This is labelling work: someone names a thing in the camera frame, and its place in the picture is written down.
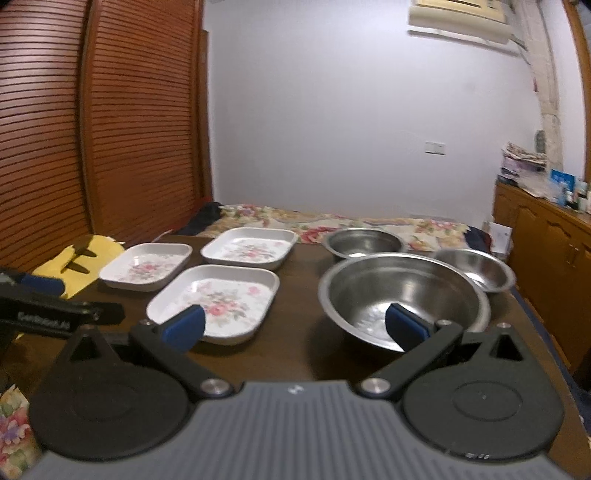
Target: white wall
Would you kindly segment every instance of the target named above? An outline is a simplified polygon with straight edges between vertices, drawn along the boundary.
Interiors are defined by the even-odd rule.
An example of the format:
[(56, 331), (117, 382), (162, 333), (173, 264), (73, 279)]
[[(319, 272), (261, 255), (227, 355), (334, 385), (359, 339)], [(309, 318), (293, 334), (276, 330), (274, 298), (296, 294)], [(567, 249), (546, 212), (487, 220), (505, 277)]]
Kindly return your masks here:
[(480, 226), (501, 148), (540, 128), (529, 68), (407, 17), (406, 0), (207, 3), (216, 199)]
[(580, 177), (585, 166), (585, 111), (579, 58), (561, 1), (540, 0), (558, 81), (564, 171)]

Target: wall outlet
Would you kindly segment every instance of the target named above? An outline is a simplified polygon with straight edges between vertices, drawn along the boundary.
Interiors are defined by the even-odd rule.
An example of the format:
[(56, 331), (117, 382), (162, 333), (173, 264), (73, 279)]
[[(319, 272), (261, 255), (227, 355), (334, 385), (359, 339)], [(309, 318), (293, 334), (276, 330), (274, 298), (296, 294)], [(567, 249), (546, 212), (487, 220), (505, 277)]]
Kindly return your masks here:
[(431, 153), (434, 155), (445, 155), (445, 144), (444, 143), (435, 143), (435, 142), (426, 142), (425, 143), (425, 153)]

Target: floral pattern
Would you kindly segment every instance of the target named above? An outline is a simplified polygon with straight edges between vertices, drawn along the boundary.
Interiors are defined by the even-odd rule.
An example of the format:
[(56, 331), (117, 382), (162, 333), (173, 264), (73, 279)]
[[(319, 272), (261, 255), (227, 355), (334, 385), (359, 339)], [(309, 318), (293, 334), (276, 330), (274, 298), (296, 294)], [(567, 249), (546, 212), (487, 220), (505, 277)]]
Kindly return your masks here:
[(183, 260), (183, 255), (138, 255), (134, 257), (127, 270), (116, 279), (126, 283), (158, 281), (177, 268)]
[(14, 385), (0, 397), (0, 471), (8, 480), (19, 478), (41, 456), (28, 409), (28, 400)]
[(172, 318), (191, 305), (201, 305), (206, 315), (206, 337), (236, 336), (249, 332), (263, 320), (272, 296), (268, 287), (258, 283), (199, 280), (166, 307), (163, 317)]
[(339, 228), (366, 227), (384, 230), (400, 236), (411, 249), (424, 252), (442, 248), (467, 248), (463, 223), (429, 218), (347, 218), (328, 213), (303, 213), (255, 205), (226, 205), (220, 207), (222, 218), (210, 225), (201, 237), (215, 238), (240, 226), (283, 228), (298, 235), (298, 242), (319, 244), (325, 235)]
[(225, 245), (219, 257), (224, 260), (261, 263), (279, 260), (291, 248), (283, 240), (241, 238)]

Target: cabinet handle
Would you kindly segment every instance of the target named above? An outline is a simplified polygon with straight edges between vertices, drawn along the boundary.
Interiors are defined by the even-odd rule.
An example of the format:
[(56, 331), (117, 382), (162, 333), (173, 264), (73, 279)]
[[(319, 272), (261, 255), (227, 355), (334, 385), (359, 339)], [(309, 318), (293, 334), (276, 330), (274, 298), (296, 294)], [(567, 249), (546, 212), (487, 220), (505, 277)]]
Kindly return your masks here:
[(570, 264), (573, 268), (577, 268), (577, 264), (575, 263), (575, 260), (577, 260), (577, 257), (579, 256), (579, 252), (581, 251), (580, 248), (574, 248), (574, 253), (573, 253), (573, 258), (570, 261)]
[(569, 244), (569, 252), (566, 254), (566, 264), (567, 265), (573, 264), (573, 252), (574, 252), (574, 245)]

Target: wooden cabinet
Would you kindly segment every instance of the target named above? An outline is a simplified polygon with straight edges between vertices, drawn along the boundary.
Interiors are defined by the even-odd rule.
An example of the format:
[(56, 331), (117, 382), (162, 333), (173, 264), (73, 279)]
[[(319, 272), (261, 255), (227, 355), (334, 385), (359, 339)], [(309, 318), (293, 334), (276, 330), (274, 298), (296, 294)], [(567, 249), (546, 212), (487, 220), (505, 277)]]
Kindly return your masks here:
[(493, 215), (513, 228), (509, 265), (520, 293), (575, 371), (591, 350), (591, 216), (504, 184), (497, 185)]
[(182, 226), (212, 190), (204, 0), (4, 3), (0, 265)]

